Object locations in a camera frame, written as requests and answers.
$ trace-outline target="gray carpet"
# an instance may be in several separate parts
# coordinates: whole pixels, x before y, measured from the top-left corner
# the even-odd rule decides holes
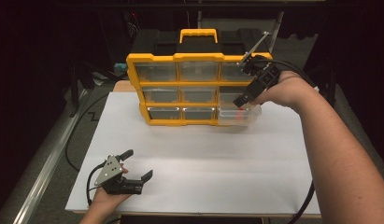
[[[278,60],[286,60],[295,63],[299,67],[303,67],[308,57],[309,50],[314,44],[315,38],[306,38],[305,40],[297,40],[295,37],[287,40],[279,39],[274,47],[274,58]],[[87,105],[92,104],[96,99],[107,94],[113,89],[113,83],[105,83],[102,86],[96,87],[90,92],[90,98]],[[373,161],[377,165],[379,171],[384,176],[384,163],[378,156],[372,144],[369,141],[366,133],[349,107],[346,97],[338,87],[336,91],[335,109],[346,122],[352,132],[357,136],[359,141],[368,151]],[[94,117],[99,118],[106,99],[96,103],[90,109],[90,112],[95,112]],[[19,213],[23,202],[28,195],[31,187],[34,185],[41,168],[44,165],[47,157],[50,154],[52,146],[58,141],[64,131],[64,120],[70,113],[70,108],[67,108],[64,115],[58,120],[57,124],[51,130],[50,134],[36,152],[30,165],[24,171],[24,175],[19,181],[18,186],[13,190],[7,204],[3,207],[0,214],[0,224],[13,223],[16,215]],[[76,167],[80,167],[86,151],[91,142],[94,130],[97,126],[97,121],[92,120],[92,114],[86,114],[78,124],[68,146],[69,158]],[[78,173],[68,164],[64,155],[55,169],[54,175],[41,199],[36,211],[31,218],[30,223],[78,223],[82,215],[74,214],[64,210],[67,199],[76,180]],[[289,221],[288,218],[266,218],[264,223],[282,224]],[[319,224],[320,219],[301,219],[298,223],[301,224]]]

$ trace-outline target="human arm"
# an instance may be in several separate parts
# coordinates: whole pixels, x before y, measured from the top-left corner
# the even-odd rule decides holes
[[[332,107],[293,72],[253,103],[273,101],[299,114],[325,223],[384,223],[384,180]]]
[[[102,224],[104,221],[115,212],[116,208],[125,200],[131,197],[131,194],[111,195],[98,188],[92,200],[87,213],[79,224]]]

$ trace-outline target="yellow handle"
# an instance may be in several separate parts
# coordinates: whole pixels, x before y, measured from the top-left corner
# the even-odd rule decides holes
[[[183,29],[180,31],[179,43],[182,43],[183,36],[207,36],[213,35],[215,43],[218,43],[218,37],[215,29]]]

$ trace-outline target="white paper sheet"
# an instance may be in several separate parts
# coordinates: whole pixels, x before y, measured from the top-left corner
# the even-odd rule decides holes
[[[139,179],[152,169],[153,178],[119,207],[124,214],[294,214],[305,200],[311,174],[291,109],[265,103],[248,127],[165,127],[146,124],[138,105],[134,92],[110,93],[66,210],[86,211],[90,171],[127,149],[134,156],[125,176]],[[319,213],[314,196],[305,214]]]

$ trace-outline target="human hand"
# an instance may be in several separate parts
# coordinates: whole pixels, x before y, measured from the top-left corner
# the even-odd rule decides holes
[[[122,172],[124,174],[127,174],[128,170],[122,168]],[[107,194],[107,192],[102,188],[96,189],[95,195],[92,199],[92,204],[90,205],[86,215],[80,221],[80,224],[103,223],[107,217],[109,217],[112,213],[115,212],[116,208],[122,202],[124,202],[131,196],[132,194]]]
[[[318,94],[298,74],[291,71],[283,71],[279,76],[278,84],[262,92],[252,105],[261,105],[267,101],[292,108],[297,113],[299,107],[311,94]]]

